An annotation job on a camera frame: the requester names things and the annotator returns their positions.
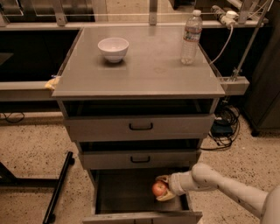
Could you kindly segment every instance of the apple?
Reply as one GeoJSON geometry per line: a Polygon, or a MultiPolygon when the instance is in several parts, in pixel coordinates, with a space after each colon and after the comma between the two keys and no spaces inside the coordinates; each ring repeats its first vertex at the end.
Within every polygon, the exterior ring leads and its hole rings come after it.
{"type": "Polygon", "coordinates": [[[168,185],[164,181],[157,180],[153,184],[151,190],[156,197],[159,197],[159,196],[163,196],[166,194],[167,188],[168,188],[168,185]]]}

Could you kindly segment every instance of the bowl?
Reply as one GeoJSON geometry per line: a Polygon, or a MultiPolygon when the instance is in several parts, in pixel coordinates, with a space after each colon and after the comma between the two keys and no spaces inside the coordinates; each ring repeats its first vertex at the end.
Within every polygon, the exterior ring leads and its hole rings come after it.
{"type": "Polygon", "coordinates": [[[106,60],[117,63],[126,55],[129,45],[124,38],[105,38],[98,43],[98,48],[106,60]]]}

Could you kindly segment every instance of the speckled floor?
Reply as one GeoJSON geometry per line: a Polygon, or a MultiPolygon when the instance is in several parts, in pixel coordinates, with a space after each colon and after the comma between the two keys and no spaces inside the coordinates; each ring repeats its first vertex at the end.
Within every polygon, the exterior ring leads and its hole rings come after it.
{"type": "MultiPolygon", "coordinates": [[[[280,134],[250,135],[248,123],[241,117],[241,131],[230,150],[203,151],[201,162],[218,172],[264,191],[280,184],[280,134]]],[[[206,139],[204,147],[215,146],[206,139]]],[[[91,215],[94,188],[77,149],[67,135],[60,113],[25,114],[16,124],[0,121],[0,160],[19,178],[57,178],[67,151],[73,152],[66,182],[55,210],[58,224],[81,223],[91,215]]],[[[258,219],[219,191],[190,192],[194,211],[203,212],[204,224],[258,223],[258,219]]],[[[0,223],[42,223],[50,189],[0,189],[0,223]]]]}

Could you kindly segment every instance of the drawer handle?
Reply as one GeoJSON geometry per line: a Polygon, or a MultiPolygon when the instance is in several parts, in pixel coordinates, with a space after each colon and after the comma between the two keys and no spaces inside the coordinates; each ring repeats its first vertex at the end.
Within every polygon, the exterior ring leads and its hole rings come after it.
{"type": "Polygon", "coordinates": [[[135,160],[133,157],[130,157],[130,161],[133,164],[144,164],[149,163],[151,161],[151,157],[148,156],[146,160],[135,160]]]}
{"type": "Polygon", "coordinates": [[[129,124],[130,130],[152,130],[153,127],[154,127],[153,123],[150,123],[149,127],[137,127],[137,126],[133,126],[132,123],[129,124]]]}

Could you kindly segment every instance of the plastic water bottle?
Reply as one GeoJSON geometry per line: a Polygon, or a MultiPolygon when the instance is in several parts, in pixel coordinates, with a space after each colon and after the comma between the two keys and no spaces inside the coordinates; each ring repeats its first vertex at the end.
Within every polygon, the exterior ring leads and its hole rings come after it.
{"type": "Polygon", "coordinates": [[[184,65],[191,65],[195,58],[202,31],[202,19],[200,15],[200,10],[194,10],[192,12],[192,17],[190,17],[185,23],[181,52],[181,61],[184,65]]]}

